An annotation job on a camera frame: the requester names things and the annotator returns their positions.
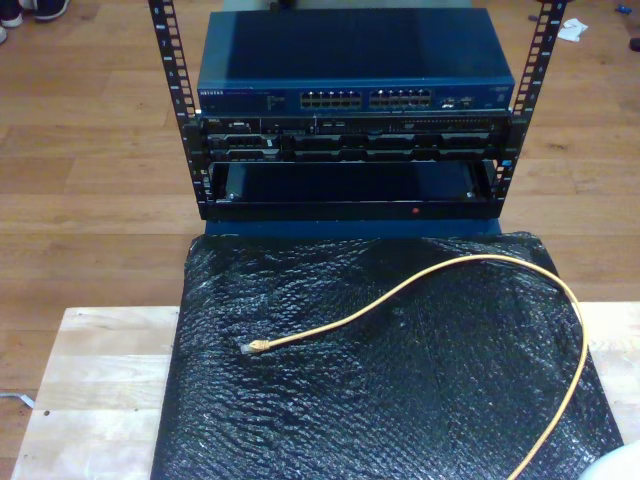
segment wooden table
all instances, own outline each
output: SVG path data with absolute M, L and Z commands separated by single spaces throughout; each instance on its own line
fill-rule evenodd
M 626 443 L 640 439 L 640 303 L 584 303 Z M 14 479 L 149 478 L 178 307 L 70 308 Z

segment shoe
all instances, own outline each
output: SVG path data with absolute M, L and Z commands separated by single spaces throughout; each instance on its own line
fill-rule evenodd
M 71 0 L 22 0 L 25 8 L 30 5 L 33 16 L 40 22 L 50 22 L 64 15 Z
M 22 23 L 22 7 L 18 0 L 0 2 L 0 23 L 5 28 L 15 28 Z

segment network switch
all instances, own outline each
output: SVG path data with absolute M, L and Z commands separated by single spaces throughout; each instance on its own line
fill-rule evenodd
M 205 116 L 388 115 L 504 110 L 513 87 L 486 9 L 249 11 L 211 14 L 198 95 Z

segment black bubble wrap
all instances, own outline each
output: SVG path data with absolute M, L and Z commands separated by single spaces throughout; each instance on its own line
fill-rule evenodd
M 506 478 L 558 408 L 580 352 L 568 300 L 533 272 L 450 267 L 339 330 L 240 353 L 252 340 L 343 318 L 423 268 L 474 253 L 554 269 L 529 234 L 196 239 L 152 478 Z M 589 357 L 521 478 L 577 478 L 620 445 Z

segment wooden floor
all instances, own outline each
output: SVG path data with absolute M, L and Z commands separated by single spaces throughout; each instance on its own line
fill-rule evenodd
M 221 2 L 177 3 L 195 81 Z M 569 5 L 589 30 L 556 46 L 502 217 L 541 236 L 590 301 L 640 300 L 640 54 L 614 3 Z M 476 4 L 519 76 L 537 3 Z M 0 46 L 2 390 L 37 395 L 66 307 L 179 304 L 203 224 L 169 108 L 145 0 L 73 0 Z M 0 479 L 28 416 L 0 401 Z

